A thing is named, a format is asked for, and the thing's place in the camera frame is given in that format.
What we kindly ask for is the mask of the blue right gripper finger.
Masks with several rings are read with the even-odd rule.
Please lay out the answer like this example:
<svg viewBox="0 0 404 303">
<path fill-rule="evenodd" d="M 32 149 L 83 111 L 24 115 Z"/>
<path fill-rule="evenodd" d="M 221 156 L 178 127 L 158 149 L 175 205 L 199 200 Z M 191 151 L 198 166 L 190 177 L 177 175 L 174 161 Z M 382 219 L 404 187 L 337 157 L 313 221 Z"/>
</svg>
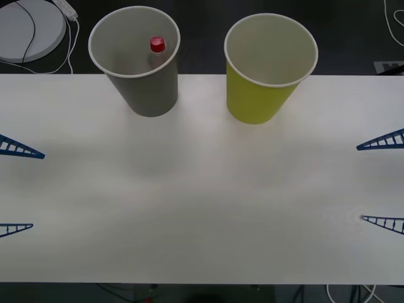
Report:
<svg viewBox="0 0 404 303">
<path fill-rule="evenodd" d="M 366 141 L 358 146 L 358 151 L 364 150 L 390 150 L 403 149 L 403 129 L 393 131 L 391 133 L 378 136 L 377 138 Z"/>
<path fill-rule="evenodd" d="M 404 234 L 404 218 L 362 216 L 363 221 L 397 234 Z"/>
</svg>

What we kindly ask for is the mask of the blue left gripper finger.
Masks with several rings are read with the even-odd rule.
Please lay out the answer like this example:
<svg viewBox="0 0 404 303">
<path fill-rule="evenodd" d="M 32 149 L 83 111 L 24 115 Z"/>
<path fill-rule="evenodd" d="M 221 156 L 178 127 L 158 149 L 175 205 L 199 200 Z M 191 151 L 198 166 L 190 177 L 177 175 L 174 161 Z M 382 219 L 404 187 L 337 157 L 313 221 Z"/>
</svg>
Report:
<svg viewBox="0 0 404 303">
<path fill-rule="evenodd" d="M 23 143 L 1 135 L 1 155 L 44 159 L 45 155 Z"/>
<path fill-rule="evenodd" d="M 0 238 L 17 234 L 19 232 L 31 229 L 32 227 L 33 227 L 32 223 L 1 223 Z"/>
</svg>

